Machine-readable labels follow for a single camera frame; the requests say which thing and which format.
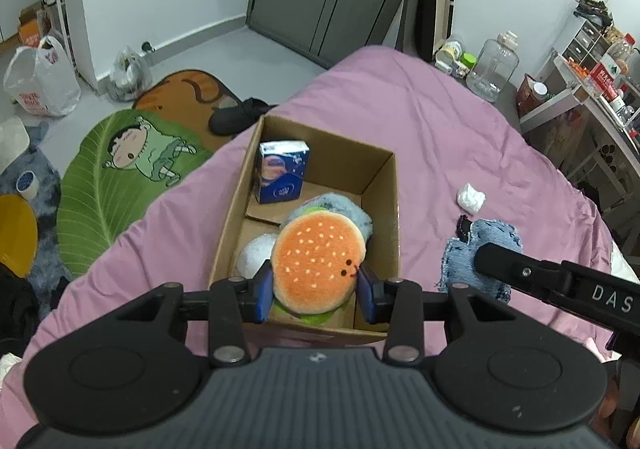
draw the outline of bed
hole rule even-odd
[[[527,146],[493,106],[417,58],[389,48],[363,48],[273,111],[396,153],[401,276],[426,290],[433,291],[440,279],[444,247],[461,214],[456,192],[467,182],[486,194],[477,217],[515,226],[524,254],[610,273],[616,249],[596,206]],[[250,134],[240,134],[160,196],[143,220],[68,286],[59,308],[33,337],[25,361],[161,283],[179,281],[186,291],[207,287]],[[616,272],[635,277],[621,257],[615,266]],[[516,291],[510,304],[604,353],[606,330]],[[436,353],[445,345],[441,325],[426,324],[427,350]],[[205,352],[203,325],[190,327],[187,346]],[[0,393],[4,449],[36,422],[22,389],[24,365],[14,366]]]

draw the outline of crumpled tissue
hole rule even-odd
[[[485,198],[485,194],[476,191],[471,187],[470,183],[466,183],[465,186],[458,191],[458,205],[470,214],[478,214],[478,212],[480,212]]]

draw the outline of glass jar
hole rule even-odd
[[[516,55],[518,36],[513,32],[487,39],[478,56],[478,62],[466,76],[466,85],[487,102],[498,100],[500,92],[513,75],[520,59]]]

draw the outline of leaf-shaped rug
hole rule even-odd
[[[196,133],[154,112],[124,109],[99,122],[62,180],[58,248],[73,277],[210,156]]]

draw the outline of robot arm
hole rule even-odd
[[[615,331],[624,362],[613,432],[624,443],[638,399],[636,287],[492,244],[476,269]],[[580,344],[464,284],[423,292],[380,281],[365,262],[356,292],[369,323],[389,324],[382,359],[369,347],[251,359],[242,323],[268,317],[268,261],[252,280],[207,291],[166,283],[33,357],[24,386],[40,426],[20,447],[609,447],[588,427],[607,372]],[[194,320],[209,323],[205,358],[184,346]],[[424,353],[424,321],[444,323],[439,355]]]

